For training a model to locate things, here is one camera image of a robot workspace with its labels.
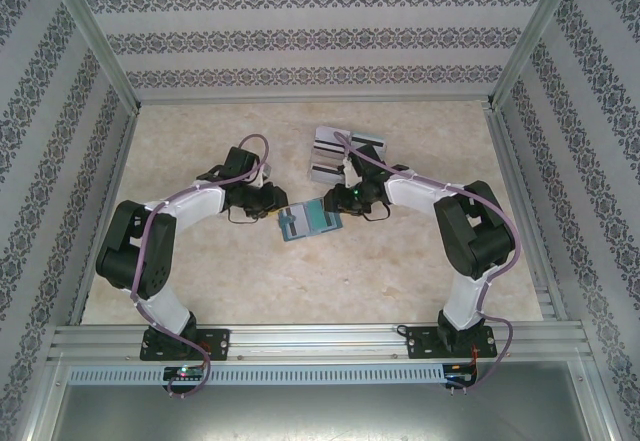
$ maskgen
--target metal plate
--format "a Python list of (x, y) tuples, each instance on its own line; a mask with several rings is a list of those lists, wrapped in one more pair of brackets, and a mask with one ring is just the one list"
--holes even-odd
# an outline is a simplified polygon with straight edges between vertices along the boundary
[[(504, 363), (574, 361), (592, 359), (591, 347), (579, 321), (514, 322), (511, 356)], [(361, 325), (227, 325), (201, 326), (228, 329), (233, 334), (227, 363), (239, 364), (344, 364), (406, 363), (406, 339), (395, 324)], [(491, 325), (498, 351), (504, 347), (508, 330)], [(144, 365), (140, 341), (146, 326), (58, 326), (47, 363), (57, 365)], [(459, 363), (470, 359), (465, 353)], [(447, 354), (431, 362), (455, 363)], [(493, 362), (480, 358), (478, 362)]]
[[(409, 359), (443, 359), (443, 358), (471, 358), (469, 351), (455, 351), (450, 353), (438, 338), (436, 326), (412, 326), (407, 328), (407, 349)], [(473, 341), (478, 350), (478, 358), (495, 358), (498, 355), (493, 330), (484, 326)]]
[[(178, 367), (74, 366), (70, 386), (159, 386), (175, 376)], [(201, 378), (176, 383), (196, 384)], [(212, 386), (329, 386), (340, 384), (424, 384), (444, 383), (439, 363), (405, 365), (291, 365), (231, 366), (214, 365), (207, 385)]]
[[(140, 359), (142, 361), (192, 361), (202, 360), (202, 355), (193, 350), (193, 353), (186, 358), (176, 359), (175, 356), (162, 351), (162, 346), (154, 341), (154, 338), (147, 336), (149, 331), (145, 331), (140, 346)], [(228, 329), (198, 329), (196, 344), (205, 347), (211, 361), (226, 361), (229, 352)]]

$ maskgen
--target work surface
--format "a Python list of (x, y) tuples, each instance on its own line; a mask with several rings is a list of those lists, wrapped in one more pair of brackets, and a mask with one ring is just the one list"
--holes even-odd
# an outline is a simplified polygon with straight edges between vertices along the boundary
[[(330, 186), (308, 176), (319, 125), (383, 136), (390, 164), (443, 182), (484, 180), (511, 215), (477, 102), (143, 107), (117, 202), (185, 188), (255, 132), (269, 139), (270, 180), (290, 203), (323, 196)], [(247, 148), (262, 154), (258, 140)], [(170, 283), (199, 323), (435, 322), (453, 273), (436, 220), (397, 206), (386, 221), (342, 220), (341, 230), (285, 243), (276, 216), (246, 226), (226, 214), (208, 218), (176, 239)], [(542, 319), (524, 257), (494, 282), (485, 306), (511, 320)], [(142, 321), (124, 293), (96, 276), (84, 324)]]

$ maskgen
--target striped wallpaper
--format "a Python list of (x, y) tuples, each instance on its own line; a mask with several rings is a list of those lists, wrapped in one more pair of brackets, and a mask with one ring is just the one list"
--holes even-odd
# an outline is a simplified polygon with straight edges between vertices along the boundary
[(562, 0), (502, 107), (623, 439), (640, 439), (639, 6)]
[(539, 0), (87, 0), (143, 102), (489, 94)]
[(129, 122), (61, 0), (0, 0), (0, 440), (69, 320)]

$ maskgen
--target purple cable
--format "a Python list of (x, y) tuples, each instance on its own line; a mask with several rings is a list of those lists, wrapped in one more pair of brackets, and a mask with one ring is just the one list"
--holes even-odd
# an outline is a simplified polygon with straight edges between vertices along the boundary
[(463, 196), (466, 196), (467, 198), (470, 198), (470, 199), (473, 199), (474, 201), (479, 202), (480, 204), (484, 204), (486, 207), (488, 207), (494, 213), (500, 216), (500, 218), (504, 221), (504, 223), (508, 226), (509, 230), (511, 231), (511, 234), (513, 235), (513, 241), (515, 244), (513, 257), (507, 264), (505, 264), (500, 269), (496, 270), (495, 272), (487, 276), (487, 281), (485, 282), (484, 286), (482, 286), (482, 291), (480, 292), (480, 296), (478, 297), (478, 302), (476, 303), (476, 311), (481, 317), (483, 317), (487, 321), (499, 322), (507, 326), (507, 330), (508, 330), (507, 341), (505, 342), (504, 347), (502, 348), (502, 351), (498, 355), (498, 358), (495, 360), (491, 368), (489, 368), (489, 371), (487, 371), (487, 373), (479, 381), (477, 381), (473, 386), (469, 387), (468, 389), (471, 390), (471, 389), (477, 388), (478, 386), (482, 385), (485, 382), (485, 380), (495, 372), (500, 362), (506, 356), (507, 351), (511, 346), (511, 342), (513, 341), (513, 325), (511, 324), (511, 322), (504, 318), (498, 318), (496, 316), (489, 316), (487, 314), (484, 314), (482, 312), (482, 306), (484, 304), (484, 299), (487, 296), (487, 292), (489, 291), (489, 286), (491, 286), (491, 283), (493, 282), (493, 280), (498, 276), (500, 276), (501, 274), (504, 274), (507, 271), (509, 271), (513, 266), (515, 266), (515, 264), (518, 262), (518, 259), (520, 258), (520, 254), (522, 253), (522, 242), (520, 241), (520, 235), (518, 234), (518, 229), (516, 228), (516, 225), (514, 224), (513, 221), (511, 221), (511, 219), (509, 219), (509, 217), (506, 214), (504, 214), (504, 212), (498, 206), (493, 204), (491, 201), (488, 201), (487, 199), (483, 198), (482, 196), (478, 196), (475, 193), (470, 193), (469, 191), (465, 191), (464, 189), (451, 186), (450, 184), (441, 183), (440, 181), (436, 181), (435, 179), (431, 179), (426, 176), (410, 175), (410, 174), (407, 174), (405, 171), (398, 171), (397, 169), (393, 169), (392, 167), (387, 166), (386, 164), (381, 163), (379, 161), (376, 161), (375, 159), (370, 158), (365, 154), (362, 154), (360, 151), (357, 151), (353, 146), (351, 146), (351, 144), (349, 143), (349, 140), (344, 134), (335, 131), (333, 135), (340, 142), (340, 144), (344, 146), (345, 150), (355, 154), (356, 156), (364, 159), (365, 161), (373, 164), (374, 166), (377, 166), (381, 169), (389, 171), (392, 174), (401, 176), (405, 179), (414, 179), (416, 181), (426, 184), (427, 186), (432, 186), (434, 188), (450, 191), (452, 193), (461, 194)]
[[(243, 179), (250, 177), (254, 173), (258, 173), (260, 169), (265, 165), (265, 163), (267, 162), (267, 158), (269, 157), (269, 141), (267, 141), (267, 138), (265, 138), (261, 134), (250, 134), (249, 136), (246, 136), (242, 141), (240, 141), (240, 144), (238, 144), (238, 147), (241, 148), (244, 145), (244, 143), (246, 143), (248, 140), (253, 138), (259, 138), (264, 143), (264, 155), (262, 156), (262, 159), (260, 160), (260, 162), (256, 166), (254, 166), (253, 169), (251, 169), (251, 171), (248, 171), (243, 175), (236, 176), (235, 178), (215, 181), (213, 183), (202, 183), (195, 186), (190, 186), (187, 189), (183, 189), (182, 191), (179, 191), (169, 196), (163, 202), (159, 203), (155, 208), (153, 208), (151, 213), (149, 213), (149, 216), (147, 217), (147, 222), (144, 226), (144, 231), (142, 233), (142, 238), (140, 239), (140, 251), (138, 252), (138, 261), (136, 263), (136, 271), (133, 276), (133, 285), (131, 286), (131, 294), (129, 295), (129, 297), (133, 300), (134, 306), (136, 307), (138, 312), (142, 315), (144, 319), (147, 320), (147, 322), (154, 329), (198, 351), (200, 354), (202, 354), (202, 357), (204, 358), (203, 364), (206, 364), (207, 366), (206, 374), (202, 377), (202, 380), (200, 381), (200, 383), (196, 385), (192, 390), (186, 393), (182, 393), (180, 395), (181, 399), (184, 399), (187, 396), (191, 396), (197, 393), (205, 385), (205, 383), (209, 379), (209, 374), (211, 373), (211, 358), (209, 357), (209, 353), (207, 353), (204, 350), (204, 348), (202, 348), (201, 346), (198, 346), (197, 344), (189, 341), (188, 339), (185, 339), (178, 334), (172, 333), (164, 326), (159, 325), (153, 319), (153, 317), (149, 313), (147, 313), (145, 309), (142, 307), (142, 305), (140, 305), (139, 303), (140, 296), (138, 296), (138, 288), (140, 287), (140, 278), (142, 277), (142, 271), (144, 267), (144, 256), (147, 251), (147, 244), (149, 243), (149, 233), (151, 232), (151, 225), (153, 224), (153, 219), (156, 217), (158, 213), (160, 213), (160, 211), (162, 211), (169, 204), (180, 199), (186, 194), (190, 194), (190, 193), (193, 193), (194, 191), (199, 191), (201, 189), (213, 188), (216, 186), (223, 186), (225, 184), (236, 183), (238, 181), (242, 181)], [(171, 391), (171, 385), (173, 381), (174, 381), (173, 379), (169, 381), (169, 384), (167, 386), (167, 391), (169, 392), (169, 396), (173, 396), (175, 394), (173, 391)]]

